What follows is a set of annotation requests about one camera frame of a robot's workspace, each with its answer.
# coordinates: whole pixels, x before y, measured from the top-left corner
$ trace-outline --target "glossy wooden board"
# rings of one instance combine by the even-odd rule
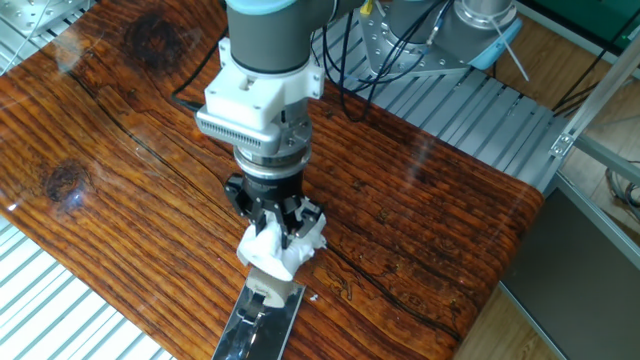
[[[247,224],[222,192],[231,149],[168,100],[224,19],[103,1],[0,78],[3,214],[181,359],[210,358],[247,273]],[[284,357],[450,358],[542,196],[379,108],[349,122],[331,86],[309,111],[305,191],[326,205],[329,248],[296,276]]]

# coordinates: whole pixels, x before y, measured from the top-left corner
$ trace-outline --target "metal frame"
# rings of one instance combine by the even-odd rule
[[[598,115],[604,105],[618,91],[625,80],[640,65],[640,36],[636,37],[627,49],[620,55],[618,61],[607,72],[598,86],[582,104],[571,122],[553,143],[549,154],[554,157],[567,155],[576,139]]]
[[[602,146],[592,138],[581,135],[576,139],[575,147],[591,156],[613,172],[623,176],[633,184],[640,184],[640,168],[634,166],[620,155]]]
[[[588,240],[586,241],[586,243],[590,243],[590,241],[597,242],[597,241],[608,240],[615,247],[615,249],[619,251],[620,254],[629,261],[631,268],[640,270],[640,247],[638,247],[638,245],[636,245],[598,206],[596,206],[586,195],[584,195],[577,188],[577,186],[573,184],[561,172],[558,172],[557,175],[553,178],[552,182],[549,184],[549,187],[545,191],[545,196],[551,195],[556,190],[559,190],[571,203],[573,203],[577,208],[577,210],[581,212],[589,220],[589,222],[591,222],[598,229],[598,231],[601,232],[602,235],[598,235],[598,238],[600,240],[597,240],[598,238],[596,238],[593,240]],[[567,246],[569,246],[569,248],[571,246],[573,247],[576,246],[576,239],[574,238],[573,240],[568,241],[564,245],[558,244],[558,246],[560,247],[560,251],[566,252]],[[569,334],[567,334],[566,332],[558,333],[558,331],[561,331],[561,329],[564,329],[564,331],[566,331],[567,328],[570,328],[572,326],[570,325],[570,324],[573,324],[572,322],[573,320],[571,319],[575,317],[575,313],[573,315],[567,315],[569,316],[569,318],[567,318],[566,320],[563,320],[563,316],[564,316],[563,313],[558,313],[557,316],[559,316],[559,318],[556,318],[556,320],[550,320],[550,314],[553,313],[553,311],[560,311],[559,309],[561,309],[562,306],[560,306],[559,308],[556,308],[555,310],[552,310],[552,308],[547,307],[545,310],[545,306],[548,306],[548,305],[545,305],[545,303],[548,304],[549,301],[551,301],[551,303],[553,303],[554,301],[561,301],[560,304],[562,304],[563,303],[562,300],[563,299],[566,300],[566,293],[563,295],[562,292],[557,292],[558,287],[561,286],[558,284],[562,284],[562,283],[567,284],[567,277],[571,278],[575,276],[578,276],[578,277],[582,276],[580,274],[575,273],[576,270],[573,268],[573,266],[577,265],[578,268],[580,268],[580,266],[584,266],[585,260],[582,260],[582,265],[579,265],[580,257],[587,256],[586,261],[590,261],[589,259],[594,258],[594,253],[593,253],[593,250],[586,250],[587,252],[584,254],[580,252],[575,253],[575,258],[573,260],[572,259],[566,260],[567,272],[564,273],[563,271],[564,275],[558,277],[557,280],[554,280],[553,277],[550,277],[549,273],[544,274],[544,271],[541,272],[541,275],[537,275],[538,271],[536,270],[535,266],[532,265],[531,259],[541,256],[541,254],[538,253],[539,249],[540,249],[540,245],[537,246],[537,250],[535,246],[534,247],[524,246],[524,248],[518,253],[516,260],[514,261],[511,269],[508,271],[507,275],[505,276],[505,279],[501,281],[500,289],[504,292],[505,295],[507,295],[513,301],[513,303],[516,305],[518,310],[524,315],[527,321],[536,330],[536,332],[540,335],[543,341],[549,346],[549,348],[555,353],[555,355],[558,356],[558,358],[560,359],[567,359],[568,355],[566,355],[563,352],[562,346],[566,346],[567,348],[565,350],[569,351],[569,349],[575,349],[576,344],[575,343],[571,344],[570,342],[569,343],[562,342],[562,343],[556,344],[553,336],[554,335],[557,336],[558,341],[565,341],[565,342],[567,341],[568,339],[567,336],[569,337],[571,336],[570,333]],[[528,255],[525,254],[524,258],[520,259],[520,260],[524,260],[528,258],[528,260],[525,260],[525,262],[523,263],[518,259],[520,256],[523,256],[523,253],[526,251],[531,251],[531,252],[529,252]],[[613,273],[607,273],[606,269],[611,269],[611,267],[607,267],[606,263],[602,263],[599,265],[604,266],[602,276],[605,276],[605,277],[613,276],[615,278],[616,276],[620,275],[618,272],[616,272],[619,270],[612,270],[614,271]],[[595,281],[597,284],[598,281],[602,282],[602,279],[595,279]],[[535,295],[532,296],[531,293],[527,294],[525,292],[523,294],[520,294],[522,296],[521,298],[518,297],[518,291],[522,290],[523,286],[528,287],[531,284],[537,284],[536,286],[538,287],[541,287],[541,286],[544,287],[545,286],[544,284],[546,284],[547,282],[551,282],[549,283],[549,286],[551,287],[551,289],[555,288],[556,289],[555,292],[552,291],[550,294],[547,294],[543,297],[538,297]],[[585,285],[575,285],[575,286],[578,286],[578,287],[582,286],[582,288],[580,289],[588,288],[588,286],[585,288],[584,287]],[[582,293],[584,295],[584,291],[582,290],[578,290],[578,293]],[[598,289],[593,289],[593,293],[597,294]],[[591,314],[589,313],[585,313],[584,317],[589,318],[590,315]],[[594,322],[598,323],[601,321],[602,320],[593,319],[591,320],[591,323],[593,325]],[[602,324],[611,325],[611,323],[607,321],[605,321]],[[549,327],[549,331],[555,331],[556,333],[547,332],[547,330],[545,329],[545,326]]]

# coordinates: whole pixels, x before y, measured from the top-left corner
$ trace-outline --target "metal mounting plate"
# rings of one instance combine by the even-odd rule
[[[386,10],[393,4],[385,5]],[[374,6],[371,14],[359,13],[360,28],[367,50],[367,59],[371,67],[371,72],[377,74],[382,67],[387,54],[393,49],[393,43],[389,42],[388,27],[384,23],[384,18],[380,11]],[[403,52],[394,63],[387,76],[394,76],[403,73],[420,59],[419,53]],[[469,66],[461,60],[439,49],[433,45],[429,52],[420,60],[418,66],[409,73],[413,75],[447,75],[464,73]]]
[[[27,36],[44,11],[42,20],[33,33],[35,36],[81,7],[89,7],[87,0],[51,0],[45,9],[46,5],[47,0],[0,0],[0,19]]]

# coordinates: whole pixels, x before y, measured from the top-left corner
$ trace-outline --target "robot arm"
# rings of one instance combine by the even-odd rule
[[[311,156],[307,99],[319,99],[324,71],[310,61],[311,33],[363,0],[228,0],[229,39],[221,71],[196,112],[200,130],[234,146],[244,174],[225,193],[250,226],[238,257],[291,281],[325,242],[322,209],[302,192]]]
[[[311,33],[363,2],[227,0],[230,38],[219,43],[221,71],[205,89],[206,105],[195,118],[204,134],[234,146],[244,173],[225,184],[235,210],[251,224],[238,256],[280,280],[292,280],[298,266],[324,245],[322,209],[302,191],[311,156],[307,99],[322,96],[325,78],[310,61]],[[425,18],[425,9],[435,11]],[[495,61],[504,47],[494,26],[511,27],[516,19],[511,0],[395,0],[377,37],[384,37],[380,48],[391,48],[421,16],[417,31],[400,39],[410,45],[400,55],[413,61],[429,53],[442,63],[438,52],[446,52],[462,68]],[[273,264],[286,271],[273,270]]]

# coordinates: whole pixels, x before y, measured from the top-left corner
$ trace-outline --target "white cloth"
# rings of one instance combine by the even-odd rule
[[[326,248],[326,239],[320,232],[327,223],[324,214],[307,235],[295,238],[287,249],[282,249],[282,230],[274,213],[266,212],[267,225],[256,234],[255,225],[245,231],[236,254],[246,266],[252,263],[260,270],[282,281],[292,281],[296,271],[315,253],[315,249]]]

